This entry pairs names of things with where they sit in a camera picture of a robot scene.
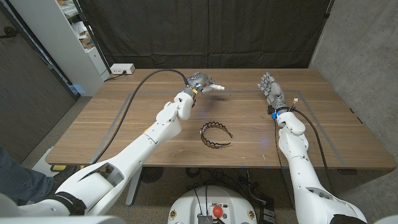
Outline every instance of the robotic hand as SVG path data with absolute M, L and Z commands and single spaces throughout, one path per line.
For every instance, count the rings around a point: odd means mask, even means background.
M 224 90 L 225 87 L 216 85 L 213 78 L 207 74 L 196 72 L 191 77 L 187 78 L 189 83 L 189 88 L 196 91 L 201 91 L 202 93 L 209 93 L 213 90 Z
M 298 222 L 366 223 L 359 208 L 338 199 L 320 183 L 307 154 L 309 143 L 304 135 L 305 125 L 286 106 L 284 92 L 275 78 L 267 72 L 261 84 L 258 87 L 267 97 L 269 114 L 283 127 L 279 130 L 278 145 L 289 162 Z

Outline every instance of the power strip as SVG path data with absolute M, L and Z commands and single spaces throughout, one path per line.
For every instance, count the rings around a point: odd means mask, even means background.
M 111 67 L 113 75 L 120 75 L 123 71 L 126 71 L 126 74 L 132 74 L 135 69 L 133 63 L 114 63 Z

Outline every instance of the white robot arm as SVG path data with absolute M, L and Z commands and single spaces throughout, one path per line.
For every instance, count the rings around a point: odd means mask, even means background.
M 333 196 L 319 182 L 307 154 L 305 125 L 286 106 L 284 92 L 275 78 L 267 72 L 258 86 L 267 96 L 272 118 L 282 127 L 278 145 L 289 162 L 298 222 L 337 224 L 337 219 L 359 219 L 359 222 L 350 223 L 366 223 L 359 208 Z
M 54 196 L 34 205 L 20 206 L 15 213 L 27 217 L 105 214 L 157 146 L 180 133 L 179 120 L 189 119 L 196 93 L 224 89 L 200 72 L 187 80 L 188 85 L 177 94 L 174 102 L 166 103 L 157 114 L 156 122 L 118 155 L 79 170 Z M 100 174 L 103 168 L 111 170 L 110 175 Z

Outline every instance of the black backdrop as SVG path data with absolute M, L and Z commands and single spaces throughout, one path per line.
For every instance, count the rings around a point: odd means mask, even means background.
M 80 1 L 108 63 L 307 68 L 329 1 Z

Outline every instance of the jeans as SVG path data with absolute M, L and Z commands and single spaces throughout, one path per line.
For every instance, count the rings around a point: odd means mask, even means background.
M 13 200 L 39 202 L 53 183 L 52 177 L 22 167 L 0 146 L 0 193 Z

